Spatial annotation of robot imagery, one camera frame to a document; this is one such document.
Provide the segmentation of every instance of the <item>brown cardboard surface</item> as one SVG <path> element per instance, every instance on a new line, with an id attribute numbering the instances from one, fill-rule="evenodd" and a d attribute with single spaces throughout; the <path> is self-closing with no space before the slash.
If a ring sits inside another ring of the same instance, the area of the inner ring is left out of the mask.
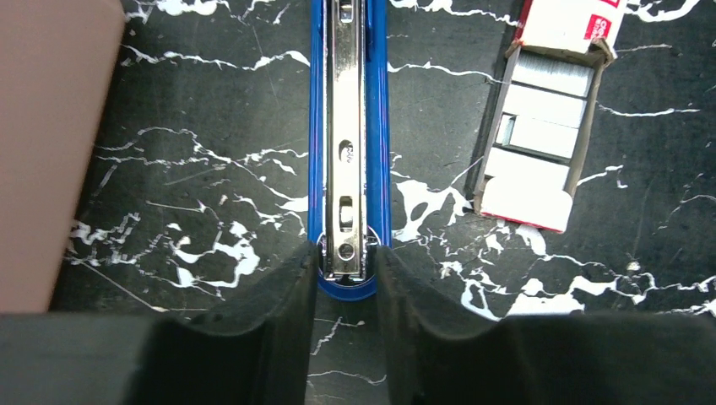
<path id="1" fill-rule="evenodd" d="M 117 0 L 0 3 L 0 312 L 49 304 L 123 26 Z"/>

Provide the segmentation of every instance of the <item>tabletop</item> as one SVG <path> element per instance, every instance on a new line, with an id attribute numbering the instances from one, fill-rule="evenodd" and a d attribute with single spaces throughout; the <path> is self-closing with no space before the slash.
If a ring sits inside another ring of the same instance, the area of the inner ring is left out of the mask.
<path id="1" fill-rule="evenodd" d="M 567 232 L 469 210 L 522 0 L 390 0 L 393 245 L 476 316 L 716 316 L 716 2 L 628 0 Z M 308 2 L 122 0 L 55 311 L 205 311 L 306 239 Z M 319 292 L 307 403 L 388 403 L 373 299 Z M 476 387 L 475 395 L 480 395 Z"/>

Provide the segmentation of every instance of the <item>black marble table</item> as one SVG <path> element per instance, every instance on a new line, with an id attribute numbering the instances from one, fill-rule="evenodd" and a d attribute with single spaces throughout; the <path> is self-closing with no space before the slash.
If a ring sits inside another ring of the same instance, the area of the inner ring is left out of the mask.
<path id="1" fill-rule="evenodd" d="M 628 1 L 555 235 L 464 209 L 519 4 L 391 0 L 394 245 L 477 316 L 716 316 L 716 3 Z M 190 317 L 306 238 L 308 2 L 122 3 L 53 309 Z M 319 293 L 306 402 L 387 403 L 376 316 Z"/>

